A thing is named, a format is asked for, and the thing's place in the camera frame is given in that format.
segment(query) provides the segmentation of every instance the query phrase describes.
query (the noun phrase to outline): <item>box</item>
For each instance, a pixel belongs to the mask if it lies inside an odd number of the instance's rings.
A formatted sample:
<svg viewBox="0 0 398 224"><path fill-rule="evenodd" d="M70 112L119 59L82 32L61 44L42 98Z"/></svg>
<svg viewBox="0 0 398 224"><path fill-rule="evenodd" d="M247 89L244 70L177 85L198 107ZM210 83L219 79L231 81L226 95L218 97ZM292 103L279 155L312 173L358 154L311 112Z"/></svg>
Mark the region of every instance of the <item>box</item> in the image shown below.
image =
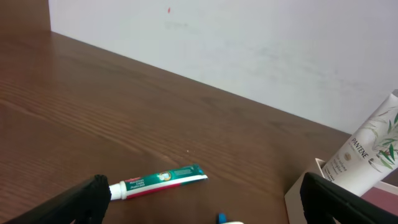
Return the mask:
<svg viewBox="0 0 398 224"><path fill-rule="evenodd" d="M325 177L321 170L325 163L321 159L314 159L310 167L285 194L286 210L290 224L307 224L300 197L301 183L306 172L313 172L321 177ZM371 190L366 192L362 198L388 212L398 215L398 187L380 181Z"/></svg>

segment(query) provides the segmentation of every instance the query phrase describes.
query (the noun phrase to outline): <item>pantene tube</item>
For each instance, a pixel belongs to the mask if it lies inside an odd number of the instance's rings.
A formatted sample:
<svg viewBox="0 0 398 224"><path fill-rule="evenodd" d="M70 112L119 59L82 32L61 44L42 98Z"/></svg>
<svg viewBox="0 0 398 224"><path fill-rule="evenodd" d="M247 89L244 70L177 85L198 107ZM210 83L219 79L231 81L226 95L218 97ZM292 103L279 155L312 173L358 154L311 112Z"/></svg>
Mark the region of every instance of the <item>pantene tube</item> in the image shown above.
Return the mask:
<svg viewBox="0 0 398 224"><path fill-rule="evenodd" d="M398 90L344 143L322 168L325 178L362 196L397 168Z"/></svg>
<svg viewBox="0 0 398 224"><path fill-rule="evenodd" d="M122 180L118 184L110 185L109 189L112 194L111 200L129 199L203 179L207 179L207 176L194 164L145 177Z"/></svg>

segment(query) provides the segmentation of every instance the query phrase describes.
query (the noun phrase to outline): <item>white tube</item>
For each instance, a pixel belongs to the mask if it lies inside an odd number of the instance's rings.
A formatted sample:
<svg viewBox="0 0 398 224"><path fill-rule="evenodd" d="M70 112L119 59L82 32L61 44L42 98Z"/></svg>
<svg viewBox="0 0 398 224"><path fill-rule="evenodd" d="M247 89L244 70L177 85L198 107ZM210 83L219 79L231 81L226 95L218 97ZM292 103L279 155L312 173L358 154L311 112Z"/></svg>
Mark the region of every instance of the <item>white tube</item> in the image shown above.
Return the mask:
<svg viewBox="0 0 398 224"><path fill-rule="evenodd" d="M362 196L398 165L398 90L323 166L325 178Z"/></svg>

